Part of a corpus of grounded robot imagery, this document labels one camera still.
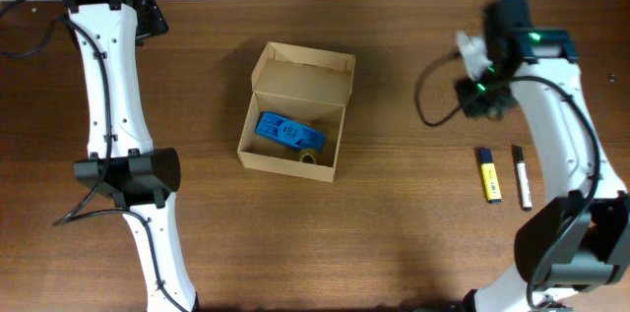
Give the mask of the yellow highlighter dark cap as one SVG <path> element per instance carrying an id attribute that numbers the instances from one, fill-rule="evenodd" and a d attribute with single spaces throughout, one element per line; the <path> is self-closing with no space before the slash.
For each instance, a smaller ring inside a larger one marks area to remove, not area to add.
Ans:
<path id="1" fill-rule="evenodd" d="M 502 201 L 502 196 L 491 150 L 481 148 L 479 159 L 486 199 L 490 204 L 499 204 Z"/>

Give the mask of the blue plastic holder case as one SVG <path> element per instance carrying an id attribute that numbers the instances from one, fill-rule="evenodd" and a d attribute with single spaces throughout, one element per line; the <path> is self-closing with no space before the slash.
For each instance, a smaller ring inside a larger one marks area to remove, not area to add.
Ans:
<path id="1" fill-rule="evenodd" d="M 321 153 L 326 142 L 324 133 L 270 111 L 261 113 L 255 134 L 298 151 Z"/>

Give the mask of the brown cardboard box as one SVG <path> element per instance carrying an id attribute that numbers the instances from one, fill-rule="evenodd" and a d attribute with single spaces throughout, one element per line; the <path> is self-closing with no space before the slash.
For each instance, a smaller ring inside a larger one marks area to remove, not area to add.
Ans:
<path id="1" fill-rule="evenodd" d="M 351 54 L 268 42 L 251 75 L 252 96 L 237 148 L 242 165 L 332 182 L 354 70 Z M 299 162 L 298 150 L 256 135 L 256 125 L 265 111 L 324 133 L 326 142 L 319 162 Z"/>

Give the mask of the yellow clear tape roll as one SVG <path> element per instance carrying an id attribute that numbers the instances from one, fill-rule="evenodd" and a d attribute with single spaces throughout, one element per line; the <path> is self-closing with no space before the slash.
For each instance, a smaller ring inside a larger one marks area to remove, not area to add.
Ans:
<path id="1" fill-rule="evenodd" d="M 297 156 L 297 160 L 303 163 L 317 164 L 319 162 L 320 153 L 313 148 L 307 148 L 300 150 Z"/>

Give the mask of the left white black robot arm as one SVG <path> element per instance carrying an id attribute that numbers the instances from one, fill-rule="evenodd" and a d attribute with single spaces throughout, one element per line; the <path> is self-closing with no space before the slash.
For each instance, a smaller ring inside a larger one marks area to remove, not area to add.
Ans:
<path id="1" fill-rule="evenodd" d="M 74 164 L 89 194 L 58 220 L 121 216 L 133 235 L 150 311 L 196 311 L 175 218 L 181 182 L 177 151 L 157 149 L 140 97 L 136 48 L 167 33 L 156 0 L 62 0 L 61 21 L 82 55 L 90 131 L 88 156 Z"/>

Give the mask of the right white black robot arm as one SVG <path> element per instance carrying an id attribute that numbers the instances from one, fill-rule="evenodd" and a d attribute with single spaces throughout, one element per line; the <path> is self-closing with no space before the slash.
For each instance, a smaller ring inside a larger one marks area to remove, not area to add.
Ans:
<path id="1" fill-rule="evenodd" d="M 629 192 L 586 107 L 576 48 L 565 30 L 533 26 L 526 0 L 483 10 L 483 37 L 462 52 L 456 85 L 469 117 L 519 104 L 542 170 L 545 206 L 517 232 L 514 264 L 471 291 L 469 311 L 561 311 L 563 298 L 621 281 L 629 267 Z"/>

